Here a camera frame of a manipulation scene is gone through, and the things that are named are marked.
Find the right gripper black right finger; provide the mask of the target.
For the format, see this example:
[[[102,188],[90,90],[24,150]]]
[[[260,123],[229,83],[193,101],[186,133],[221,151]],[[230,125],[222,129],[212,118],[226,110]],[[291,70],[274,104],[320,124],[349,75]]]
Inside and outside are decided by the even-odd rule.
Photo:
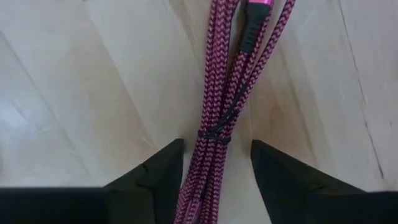
[[[260,140],[251,162],[272,224],[398,224],[398,191],[365,192]]]

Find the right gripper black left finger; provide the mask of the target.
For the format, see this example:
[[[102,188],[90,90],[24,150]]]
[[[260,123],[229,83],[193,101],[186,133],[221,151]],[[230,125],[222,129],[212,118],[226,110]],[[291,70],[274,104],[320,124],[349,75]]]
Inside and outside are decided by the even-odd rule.
[[[183,139],[104,187],[0,187],[0,224],[172,224]]]

